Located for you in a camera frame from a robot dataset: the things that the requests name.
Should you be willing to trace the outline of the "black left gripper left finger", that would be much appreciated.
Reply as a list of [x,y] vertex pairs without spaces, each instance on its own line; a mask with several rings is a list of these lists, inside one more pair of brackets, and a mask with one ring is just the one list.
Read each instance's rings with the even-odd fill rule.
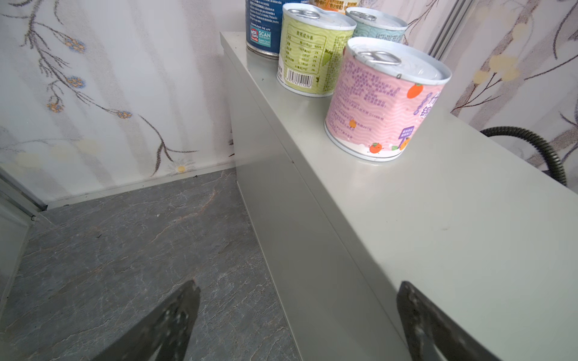
[[183,360],[198,317],[201,290],[186,281],[95,360]]

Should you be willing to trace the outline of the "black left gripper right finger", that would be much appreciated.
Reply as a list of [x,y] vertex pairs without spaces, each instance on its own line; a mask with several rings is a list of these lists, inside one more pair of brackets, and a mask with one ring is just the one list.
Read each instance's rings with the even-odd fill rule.
[[396,302],[411,359],[498,359],[409,281],[401,283]]

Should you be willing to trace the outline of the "pink labelled white can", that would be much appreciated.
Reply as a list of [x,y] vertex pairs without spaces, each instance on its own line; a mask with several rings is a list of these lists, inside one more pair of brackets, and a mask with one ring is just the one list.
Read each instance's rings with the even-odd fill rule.
[[349,39],[325,132],[357,158],[397,159],[451,76],[445,64],[415,48],[382,39]]

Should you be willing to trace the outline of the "green labelled white can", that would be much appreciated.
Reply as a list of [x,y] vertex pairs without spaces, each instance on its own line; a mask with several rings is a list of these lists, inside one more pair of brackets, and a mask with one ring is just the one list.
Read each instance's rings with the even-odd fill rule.
[[356,26],[352,18],[314,5],[283,5],[278,82],[302,96],[331,96]]

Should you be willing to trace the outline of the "teal labelled white can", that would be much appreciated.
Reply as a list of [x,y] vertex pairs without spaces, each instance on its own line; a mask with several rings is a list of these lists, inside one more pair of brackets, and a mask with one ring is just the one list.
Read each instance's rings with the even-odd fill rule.
[[346,15],[357,23],[354,38],[365,37],[400,43],[409,27],[408,23],[398,17],[370,8],[347,8]]

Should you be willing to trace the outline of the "blue labelled tin can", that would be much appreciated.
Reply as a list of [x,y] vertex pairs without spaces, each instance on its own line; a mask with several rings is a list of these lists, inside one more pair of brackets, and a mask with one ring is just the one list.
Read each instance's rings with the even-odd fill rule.
[[246,44],[250,51],[270,59],[278,59],[281,39],[283,5],[308,4],[308,1],[246,0]]

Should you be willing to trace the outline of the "orange can with plastic lid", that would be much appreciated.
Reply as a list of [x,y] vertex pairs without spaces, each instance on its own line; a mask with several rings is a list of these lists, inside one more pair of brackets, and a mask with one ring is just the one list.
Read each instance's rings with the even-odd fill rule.
[[345,14],[348,8],[358,7],[360,0],[310,0],[311,5],[316,6],[324,11],[332,11]]

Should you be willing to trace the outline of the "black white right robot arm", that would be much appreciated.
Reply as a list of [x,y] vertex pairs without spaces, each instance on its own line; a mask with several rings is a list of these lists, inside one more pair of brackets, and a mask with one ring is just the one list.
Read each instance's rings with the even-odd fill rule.
[[486,137],[507,136],[530,144],[545,161],[546,174],[558,183],[567,186],[567,177],[561,158],[554,148],[538,134],[516,126],[495,126],[480,132]]

